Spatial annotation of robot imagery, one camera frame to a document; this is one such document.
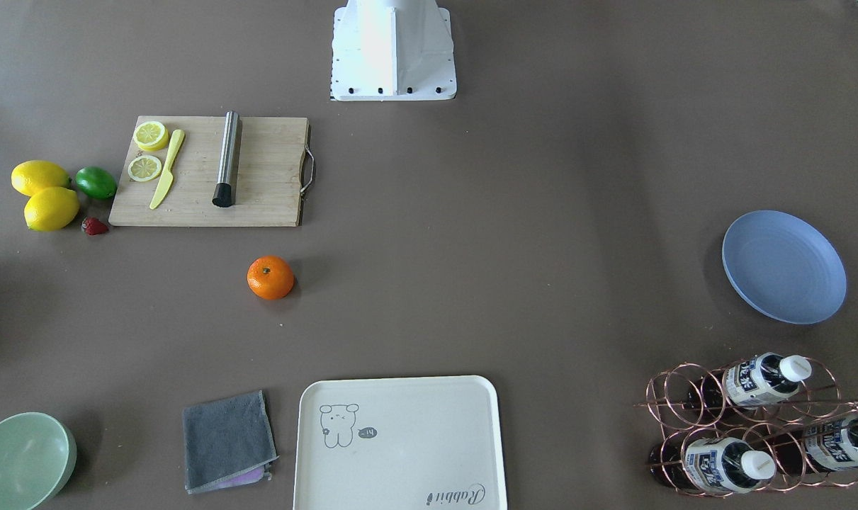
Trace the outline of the whole lemon near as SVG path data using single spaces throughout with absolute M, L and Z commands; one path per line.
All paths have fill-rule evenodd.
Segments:
M 60 230 L 79 212 L 79 198 L 72 188 L 44 188 L 25 204 L 23 215 L 28 229 L 37 232 Z

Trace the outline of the tea bottle top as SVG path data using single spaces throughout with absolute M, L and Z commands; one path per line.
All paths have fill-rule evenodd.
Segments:
M 716 418 L 750 412 L 788 400 L 800 392 L 812 371 L 805 356 L 763 353 L 707 373 L 692 384 L 682 406 Z

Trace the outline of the tea bottle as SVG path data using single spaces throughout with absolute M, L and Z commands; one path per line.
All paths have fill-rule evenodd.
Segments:
M 823 422 L 768 441 L 785 472 L 824 474 L 858 469 L 858 416 Z
M 812 371 L 805 356 L 763 353 L 707 373 L 692 384 L 682 406 L 716 418 L 750 412 L 788 400 L 800 392 Z
M 746 494 L 777 474 L 775 459 L 737 438 L 700 438 L 655 446 L 648 458 L 660 485 L 702 496 Z

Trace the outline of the red strawberry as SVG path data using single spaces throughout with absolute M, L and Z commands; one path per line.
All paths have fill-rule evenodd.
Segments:
M 109 232 L 109 226 L 98 217 L 85 217 L 80 223 L 80 229 L 86 236 L 97 236 Z

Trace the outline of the cream rabbit tray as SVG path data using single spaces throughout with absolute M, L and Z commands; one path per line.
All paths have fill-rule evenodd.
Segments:
M 299 403 L 295 509 L 506 509 L 499 396 L 481 375 L 323 380 Z

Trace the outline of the steel muddler black tip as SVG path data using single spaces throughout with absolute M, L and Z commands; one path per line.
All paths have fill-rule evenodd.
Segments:
M 222 146 L 218 177 L 212 203 L 219 208 L 230 208 L 237 201 L 237 177 L 239 155 L 242 141 L 243 123 L 238 112 L 231 110 L 225 114 L 222 131 Z

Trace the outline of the orange fruit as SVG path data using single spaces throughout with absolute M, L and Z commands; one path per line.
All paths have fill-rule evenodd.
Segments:
M 295 274 L 289 263 L 280 257 L 266 256 L 256 259 L 245 275 L 247 286 L 264 300 L 279 300 L 295 287 Z

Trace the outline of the whole lemon far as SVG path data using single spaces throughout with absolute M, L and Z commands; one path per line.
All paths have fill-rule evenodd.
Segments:
M 15 166 L 11 172 L 11 186 L 28 197 L 44 188 L 68 188 L 70 177 L 62 166 L 46 159 L 30 159 Z

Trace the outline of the green lime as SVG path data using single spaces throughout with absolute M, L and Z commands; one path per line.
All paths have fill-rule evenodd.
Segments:
M 74 182 L 82 193 L 92 199 L 111 199 L 118 190 L 118 182 L 115 178 L 98 166 L 88 166 L 78 170 Z

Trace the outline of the lemon half upper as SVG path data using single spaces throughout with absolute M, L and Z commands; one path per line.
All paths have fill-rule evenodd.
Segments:
M 134 129 L 132 140 L 138 149 L 156 152 L 169 145 L 170 132 L 159 120 L 145 120 Z

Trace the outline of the wooden cutting board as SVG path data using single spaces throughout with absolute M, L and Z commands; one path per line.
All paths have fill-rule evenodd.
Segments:
M 156 181 L 138 183 L 124 171 L 109 222 L 133 227 L 295 227 L 301 220 L 306 118 L 241 117 L 235 204 L 212 203 L 222 151 L 222 116 L 157 116 L 185 142 L 175 161 L 175 180 L 157 209 L 149 204 Z

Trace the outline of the grey cloth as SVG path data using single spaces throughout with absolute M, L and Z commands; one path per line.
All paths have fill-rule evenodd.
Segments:
M 182 412 L 188 494 L 272 478 L 278 458 L 263 390 L 193 404 Z

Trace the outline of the yellow plastic knife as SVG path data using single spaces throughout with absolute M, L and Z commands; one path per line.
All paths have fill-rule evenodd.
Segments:
M 157 207 L 160 206 L 161 203 L 166 198 L 166 195 L 169 193 L 170 188 L 173 184 L 175 176 L 173 174 L 173 165 L 176 162 L 177 155 L 179 155 L 180 149 L 186 139 L 185 130 L 177 129 L 171 132 L 171 136 L 169 139 L 169 146 L 167 146 L 166 158 L 162 166 L 161 174 L 159 177 L 159 183 L 157 184 L 156 190 L 154 190 L 154 195 L 148 207 L 150 210 L 156 210 Z

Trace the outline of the whole lemon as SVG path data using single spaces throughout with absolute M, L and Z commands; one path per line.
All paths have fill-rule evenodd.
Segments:
M 30 159 L 15 166 L 11 172 L 11 186 L 28 197 L 44 188 L 68 188 L 70 177 L 62 166 L 46 159 Z
M 79 212 L 79 198 L 72 188 L 44 188 L 25 204 L 23 215 L 28 229 L 37 232 L 60 230 Z

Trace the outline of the green bowl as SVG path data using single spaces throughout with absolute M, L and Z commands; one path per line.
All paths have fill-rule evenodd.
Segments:
M 0 509 L 36 509 L 74 471 L 72 432 L 49 414 L 24 412 L 0 422 Z

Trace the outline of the lemon slice lower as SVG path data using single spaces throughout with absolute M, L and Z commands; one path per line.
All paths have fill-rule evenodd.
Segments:
M 130 180 L 137 183 L 147 183 L 156 178 L 163 171 L 163 162 L 154 155 L 143 154 L 131 159 L 127 165 L 127 173 Z

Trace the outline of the blue plate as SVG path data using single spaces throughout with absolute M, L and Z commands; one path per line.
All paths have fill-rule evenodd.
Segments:
M 836 315 L 847 297 L 847 272 L 828 238 L 800 217 L 755 210 L 737 217 L 721 241 L 721 265 L 754 310 L 787 324 Z

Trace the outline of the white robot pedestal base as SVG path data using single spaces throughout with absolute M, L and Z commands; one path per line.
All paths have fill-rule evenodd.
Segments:
M 435 1 L 348 1 L 334 11 L 333 101 L 457 96 L 451 13 Z

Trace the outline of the tea bottle bottom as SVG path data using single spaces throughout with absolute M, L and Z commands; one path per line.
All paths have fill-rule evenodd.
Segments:
M 785 472 L 824 474 L 858 469 L 858 416 L 823 422 L 768 441 Z
M 700 438 L 655 446 L 648 458 L 660 485 L 702 496 L 746 494 L 777 474 L 775 459 L 737 438 Z

